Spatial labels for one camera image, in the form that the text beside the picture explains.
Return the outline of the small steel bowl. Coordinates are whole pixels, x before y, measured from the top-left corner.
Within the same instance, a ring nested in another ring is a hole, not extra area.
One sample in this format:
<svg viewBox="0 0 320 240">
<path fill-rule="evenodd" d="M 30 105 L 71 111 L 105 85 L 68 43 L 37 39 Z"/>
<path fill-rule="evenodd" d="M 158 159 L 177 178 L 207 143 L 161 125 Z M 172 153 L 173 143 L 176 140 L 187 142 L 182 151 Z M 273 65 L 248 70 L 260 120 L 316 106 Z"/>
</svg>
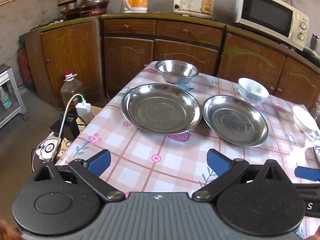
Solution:
<svg viewBox="0 0 320 240">
<path fill-rule="evenodd" d="M 193 64 L 178 60 L 158 61 L 155 68 L 165 81 L 176 85 L 186 84 L 199 74 Z"/>
</svg>

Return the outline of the white power adapter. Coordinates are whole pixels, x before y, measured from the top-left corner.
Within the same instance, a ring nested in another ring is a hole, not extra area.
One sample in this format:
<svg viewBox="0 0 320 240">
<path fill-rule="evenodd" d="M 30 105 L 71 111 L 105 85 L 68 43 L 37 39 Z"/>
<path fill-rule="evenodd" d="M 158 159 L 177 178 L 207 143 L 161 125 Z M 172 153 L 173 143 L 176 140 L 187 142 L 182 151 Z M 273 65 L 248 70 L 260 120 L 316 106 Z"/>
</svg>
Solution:
<svg viewBox="0 0 320 240">
<path fill-rule="evenodd" d="M 85 100 L 79 102 L 75 106 L 77 115 L 86 123 L 90 123 L 94 115 L 92 113 L 92 106 L 90 103 L 87 103 Z"/>
</svg>

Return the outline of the large steel plate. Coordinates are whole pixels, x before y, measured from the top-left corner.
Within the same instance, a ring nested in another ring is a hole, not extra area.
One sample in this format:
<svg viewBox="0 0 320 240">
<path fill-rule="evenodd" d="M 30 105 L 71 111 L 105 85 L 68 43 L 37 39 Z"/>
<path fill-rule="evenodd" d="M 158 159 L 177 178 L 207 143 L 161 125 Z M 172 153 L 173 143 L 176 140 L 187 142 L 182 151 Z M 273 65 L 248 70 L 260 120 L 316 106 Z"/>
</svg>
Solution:
<svg viewBox="0 0 320 240">
<path fill-rule="evenodd" d="M 201 105 L 185 90 L 148 83 L 127 91 L 121 101 L 123 116 L 138 129 L 153 134 L 181 134 L 201 121 Z"/>
</svg>

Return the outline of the white rice cooker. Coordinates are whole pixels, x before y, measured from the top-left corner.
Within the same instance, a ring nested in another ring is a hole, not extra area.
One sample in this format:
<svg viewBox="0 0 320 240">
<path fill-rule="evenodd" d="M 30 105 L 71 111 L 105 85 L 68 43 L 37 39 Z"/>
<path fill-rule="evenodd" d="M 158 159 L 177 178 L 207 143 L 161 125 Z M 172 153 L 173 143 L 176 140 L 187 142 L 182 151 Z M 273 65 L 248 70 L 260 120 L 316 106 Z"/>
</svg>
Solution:
<svg viewBox="0 0 320 240">
<path fill-rule="evenodd" d="M 180 15 L 212 19 L 214 0 L 174 0 L 173 12 Z"/>
</svg>

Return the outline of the blue floral ceramic bowl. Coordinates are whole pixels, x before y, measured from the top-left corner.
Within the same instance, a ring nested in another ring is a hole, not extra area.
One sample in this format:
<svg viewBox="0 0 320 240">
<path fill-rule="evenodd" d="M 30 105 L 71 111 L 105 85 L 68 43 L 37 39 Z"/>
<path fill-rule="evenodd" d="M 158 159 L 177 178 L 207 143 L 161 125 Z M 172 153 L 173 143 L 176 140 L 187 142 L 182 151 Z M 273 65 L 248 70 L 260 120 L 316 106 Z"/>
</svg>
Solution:
<svg viewBox="0 0 320 240">
<path fill-rule="evenodd" d="M 238 80 L 238 93 L 245 101 L 255 105 L 263 103 L 269 97 L 269 92 L 263 85 L 246 77 Z"/>
</svg>

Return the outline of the pink plaid tablecloth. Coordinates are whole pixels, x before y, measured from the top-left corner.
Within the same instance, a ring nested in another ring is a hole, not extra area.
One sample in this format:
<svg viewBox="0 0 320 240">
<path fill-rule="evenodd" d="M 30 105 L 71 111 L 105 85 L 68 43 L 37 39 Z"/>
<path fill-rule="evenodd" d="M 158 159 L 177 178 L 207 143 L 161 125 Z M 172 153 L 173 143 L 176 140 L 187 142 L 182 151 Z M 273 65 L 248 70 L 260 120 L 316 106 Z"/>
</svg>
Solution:
<svg viewBox="0 0 320 240">
<path fill-rule="evenodd" d="M 231 159 L 252 164 L 276 160 L 292 182 L 297 166 L 317 167 L 312 150 L 302 153 L 305 135 L 293 123 L 293 103 L 269 97 L 257 106 L 266 119 L 268 136 L 258 147 L 239 147 L 222 140 L 205 122 L 181 134 L 144 132 L 127 121 L 121 100 L 130 89 L 147 83 L 163 83 L 153 63 L 134 77 L 84 128 L 59 160 L 65 165 L 76 158 L 88 159 L 100 150 L 111 153 L 111 163 L 101 179 L 125 193 L 128 200 L 109 206 L 75 239 L 245 239 L 229 232 L 191 195 L 216 178 L 207 164 L 214 148 Z"/>
</svg>

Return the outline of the cooking oil bottle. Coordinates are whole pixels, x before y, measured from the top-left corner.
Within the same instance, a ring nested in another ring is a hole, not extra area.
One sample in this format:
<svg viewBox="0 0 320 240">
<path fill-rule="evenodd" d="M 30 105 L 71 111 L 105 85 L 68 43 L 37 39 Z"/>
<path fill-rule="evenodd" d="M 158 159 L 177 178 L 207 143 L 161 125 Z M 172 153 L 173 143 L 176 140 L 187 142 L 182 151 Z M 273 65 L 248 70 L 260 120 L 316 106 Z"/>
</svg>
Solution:
<svg viewBox="0 0 320 240">
<path fill-rule="evenodd" d="M 81 81 L 75 77 L 77 74 L 73 74 L 71 71 L 65 73 L 64 83 L 60 89 L 62 100 L 65 106 L 69 102 L 70 98 L 75 94 L 84 94 L 84 85 Z"/>
</svg>

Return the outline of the green thermos bottle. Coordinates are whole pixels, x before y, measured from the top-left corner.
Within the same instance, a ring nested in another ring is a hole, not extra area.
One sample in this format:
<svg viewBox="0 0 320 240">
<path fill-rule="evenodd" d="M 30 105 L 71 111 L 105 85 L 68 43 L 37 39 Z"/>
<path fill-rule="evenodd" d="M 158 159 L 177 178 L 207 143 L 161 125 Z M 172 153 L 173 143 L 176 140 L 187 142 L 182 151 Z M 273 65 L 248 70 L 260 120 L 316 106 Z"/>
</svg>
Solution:
<svg viewBox="0 0 320 240">
<path fill-rule="evenodd" d="M 318 44 L 319 44 L 319 36 L 317 34 L 313 34 L 312 35 L 312 38 L 310 40 L 310 46 L 309 48 L 313 51 L 316 51 L 317 50 L 317 47 L 318 47 Z"/>
</svg>

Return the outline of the brown wooden cabinet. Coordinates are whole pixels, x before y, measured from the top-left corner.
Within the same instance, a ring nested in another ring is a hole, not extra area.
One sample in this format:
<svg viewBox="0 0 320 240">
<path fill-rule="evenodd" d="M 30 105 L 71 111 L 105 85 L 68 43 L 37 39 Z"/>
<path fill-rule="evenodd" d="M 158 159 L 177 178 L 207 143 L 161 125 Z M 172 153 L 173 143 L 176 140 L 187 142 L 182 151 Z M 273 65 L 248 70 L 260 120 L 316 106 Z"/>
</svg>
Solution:
<svg viewBox="0 0 320 240">
<path fill-rule="evenodd" d="M 211 20 L 107 14 L 37 27 L 24 40 L 39 98 L 59 109 L 67 71 L 84 84 L 88 100 L 98 103 L 159 60 L 185 61 L 233 82 L 248 77 L 308 109 L 319 101 L 316 65 L 268 38 Z"/>
</svg>

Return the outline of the grey metal shelf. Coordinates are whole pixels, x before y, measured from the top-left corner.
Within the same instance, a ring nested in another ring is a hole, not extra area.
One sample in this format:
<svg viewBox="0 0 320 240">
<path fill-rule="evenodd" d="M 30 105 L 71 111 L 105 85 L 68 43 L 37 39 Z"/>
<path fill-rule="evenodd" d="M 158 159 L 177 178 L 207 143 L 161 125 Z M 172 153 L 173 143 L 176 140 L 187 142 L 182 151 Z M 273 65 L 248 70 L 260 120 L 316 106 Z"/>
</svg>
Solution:
<svg viewBox="0 0 320 240">
<path fill-rule="evenodd" d="M 13 70 L 6 64 L 1 64 L 1 124 L 2 128 L 18 114 L 23 116 L 23 120 L 28 118 L 27 109 L 22 100 Z"/>
</svg>

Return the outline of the red induction cooker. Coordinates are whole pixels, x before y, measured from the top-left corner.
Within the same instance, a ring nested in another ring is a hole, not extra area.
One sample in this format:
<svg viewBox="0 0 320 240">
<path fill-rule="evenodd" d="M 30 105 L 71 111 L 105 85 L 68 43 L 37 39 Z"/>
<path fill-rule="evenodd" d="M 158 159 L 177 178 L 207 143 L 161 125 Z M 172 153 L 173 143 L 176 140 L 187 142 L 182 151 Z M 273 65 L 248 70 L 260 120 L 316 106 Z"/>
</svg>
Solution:
<svg viewBox="0 0 320 240">
<path fill-rule="evenodd" d="M 92 7 L 92 8 L 82 8 L 82 9 L 71 9 L 62 11 L 62 18 L 65 21 L 74 20 L 77 18 L 84 18 L 90 16 L 99 16 L 107 13 L 107 7 Z"/>
</svg>

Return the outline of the white ceramic bowl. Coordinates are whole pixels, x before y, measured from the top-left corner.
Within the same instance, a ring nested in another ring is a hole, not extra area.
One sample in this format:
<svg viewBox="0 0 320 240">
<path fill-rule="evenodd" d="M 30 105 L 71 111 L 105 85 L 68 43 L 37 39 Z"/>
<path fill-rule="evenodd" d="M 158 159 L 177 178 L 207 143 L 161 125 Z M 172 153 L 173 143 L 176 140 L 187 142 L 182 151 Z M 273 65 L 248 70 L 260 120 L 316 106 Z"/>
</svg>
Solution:
<svg viewBox="0 0 320 240">
<path fill-rule="evenodd" d="M 310 133 L 312 131 L 319 131 L 316 121 L 303 107 L 294 105 L 292 113 L 294 123 L 301 132 Z"/>
</svg>

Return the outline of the cream microwave oven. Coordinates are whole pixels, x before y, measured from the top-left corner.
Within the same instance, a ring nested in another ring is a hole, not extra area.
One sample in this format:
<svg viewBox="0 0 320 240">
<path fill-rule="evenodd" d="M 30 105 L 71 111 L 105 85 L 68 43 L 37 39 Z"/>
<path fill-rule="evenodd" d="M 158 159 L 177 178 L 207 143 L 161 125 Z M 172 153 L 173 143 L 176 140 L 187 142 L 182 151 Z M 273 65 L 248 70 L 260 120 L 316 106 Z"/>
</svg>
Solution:
<svg viewBox="0 0 320 240">
<path fill-rule="evenodd" d="M 234 22 L 303 51 L 309 17 L 282 0 L 236 0 Z"/>
</svg>

